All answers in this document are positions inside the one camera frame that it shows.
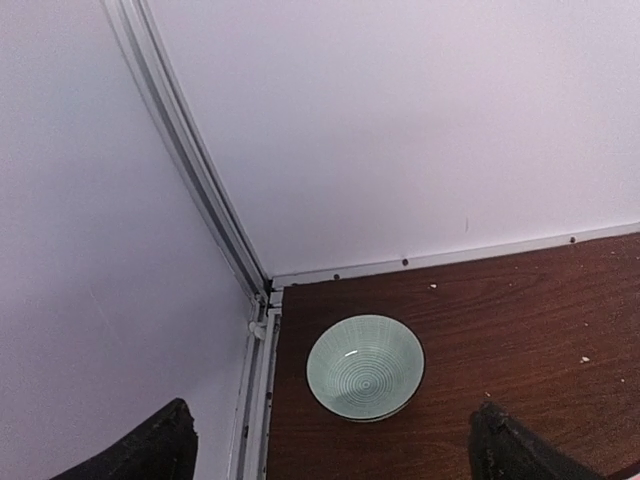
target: light green ceramic bowl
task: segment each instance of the light green ceramic bowl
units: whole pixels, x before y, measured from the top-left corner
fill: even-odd
[[[347,318],[325,331],[307,359],[307,382],[329,411],[374,422],[404,407],[424,375],[424,351],[408,327],[380,315]]]

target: white baseboard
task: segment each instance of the white baseboard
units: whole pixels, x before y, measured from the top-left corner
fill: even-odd
[[[402,270],[412,270],[416,268],[434,267],[436,265],[468,262],[471,260],[480,260],[483,258],[501,257],[504,255],[512,255],[515,253],[531,252],[534,250],[543,250],[545,248],[559,247],[574,242],[586,242],[598,238],[617,237],[620,235],[627,235],[637,232],[640,232],[640,222],[602,228],[598,230],[588,230],[585,232],[577,232],[567,235],[558,235],[555,237],[538,238],[534,240],[527,240],[524,242],[494,245],[472,250],[444,252],[435,255],[427,255],[424,257],[398,259],[388,262],[372,263],[368,265],[356,265],[329,270],[318,270],[315,272],[281,275],[274,277],[273,289],[280,290],[284,287],[289,287],[294,284],[303,285],[344,278],[366,277],[369,275],[378,275],[380,273],[399,272]]]

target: metal frame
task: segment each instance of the metal frame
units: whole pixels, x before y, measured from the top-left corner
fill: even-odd
[[[146,0],[104,0],[156,128],[238,282],[266,303],[269,280],[231,205],[162,45]]]
[[[329,270],[317,270],[314,272],[296,273],[293,275],[281,275],[274,277],[272,288],[277,291],[292,285],[304,285],[308,283],[326,282],[344,278],[367,277],[381,273],[400,272],[402,270],[413,270],[416,268],[434,267],[436,265],[468,262],[471,260],[481,260],[483,258],[532,252],[535,250],[543,250],[545,248],[560,247],[570,243],[586,242],[597,238],[617,237],[619,235],[627,235],[637,232],[640,232],[640,222],[602,228],[599,230],[588,230],[574,234],[527,240],[524,242],[462,250],[458,252],[446,252],[408,259],[399,258],[398,260],[392,260],[389,262],[356,265]]]

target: white backdrop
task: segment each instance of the white backdrop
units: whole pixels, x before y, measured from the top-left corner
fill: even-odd
[[[640,220],[640,3],[152,5],[272,275]]]
[[[180,396],[226,478],[249,302],[99,2],[0,3],[0,478],[45,479]]]

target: bowl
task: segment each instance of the bowl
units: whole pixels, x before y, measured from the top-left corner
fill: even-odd
[[[307,382],[318,402],[354,422],[375,422],[400,411],[424,375],[424,350],[404,324],[381,315],[336,323],[307,359]]]

